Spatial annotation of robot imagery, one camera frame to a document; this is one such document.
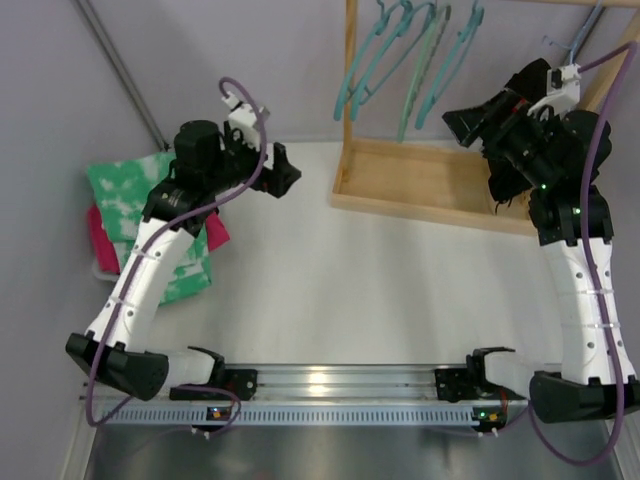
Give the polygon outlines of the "teal plastic hanger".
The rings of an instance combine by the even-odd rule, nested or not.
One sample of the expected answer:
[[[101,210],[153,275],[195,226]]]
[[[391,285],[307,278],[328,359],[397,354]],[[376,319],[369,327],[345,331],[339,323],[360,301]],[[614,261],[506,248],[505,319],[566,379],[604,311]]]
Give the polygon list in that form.
[[[427,116],[459,72],[461,65],[469,53],[475,35],[482,25],[484,12],[484,6],[478,1],[471,3],[470,16],[467,23],[465,27],[458,32],[456,42],[444,59],[425,99],[421,103],[414,123],[416,129],[422,129],[424,127]]]

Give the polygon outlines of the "green white tie-dye trousers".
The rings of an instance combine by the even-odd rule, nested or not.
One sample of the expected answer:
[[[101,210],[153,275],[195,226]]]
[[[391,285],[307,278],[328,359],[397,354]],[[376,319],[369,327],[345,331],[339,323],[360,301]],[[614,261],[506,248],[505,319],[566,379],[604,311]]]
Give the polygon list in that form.
[[[108,239],[114,244],[121,269],[134,247],[138,224],[150,191],[169,173],[172,152],[87,168],[94,204]],[[206,226],[183,255],[171,275],[161,302],[172,303],[195,295],[212,284]]]

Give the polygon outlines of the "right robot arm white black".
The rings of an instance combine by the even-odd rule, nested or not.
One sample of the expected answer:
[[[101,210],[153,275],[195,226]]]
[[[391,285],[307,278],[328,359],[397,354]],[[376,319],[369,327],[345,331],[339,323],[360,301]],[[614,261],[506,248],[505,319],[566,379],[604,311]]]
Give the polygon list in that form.
[[[611,278],[613,225],[594,180],[611,152],[610,125],[585,110],[563,113],[503,90],[443,116],[456,142],[481,145],[493,198],[529,193],[528,211],[560,310],[558,370],[506,347],[467,364],[485,386],[526,398],[544,423],[613,419],[639,409],[639,379],[622,340]]]

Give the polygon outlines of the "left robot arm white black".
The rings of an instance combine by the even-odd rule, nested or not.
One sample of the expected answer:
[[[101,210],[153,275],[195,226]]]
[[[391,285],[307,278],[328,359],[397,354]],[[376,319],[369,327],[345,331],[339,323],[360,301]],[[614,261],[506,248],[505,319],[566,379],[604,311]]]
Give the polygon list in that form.
[[[229,118],[183,124],[167,175],[151,189],[133,251],[112,293],[65,350],[87,374],[89,390],[109,386],[139,400],[184,385],[212,386],[223,357],[199,347],[169,353],[148,347],[152,321],[179,261],[207,218],[247,189],[283,197],[301,177],[265,122]]]

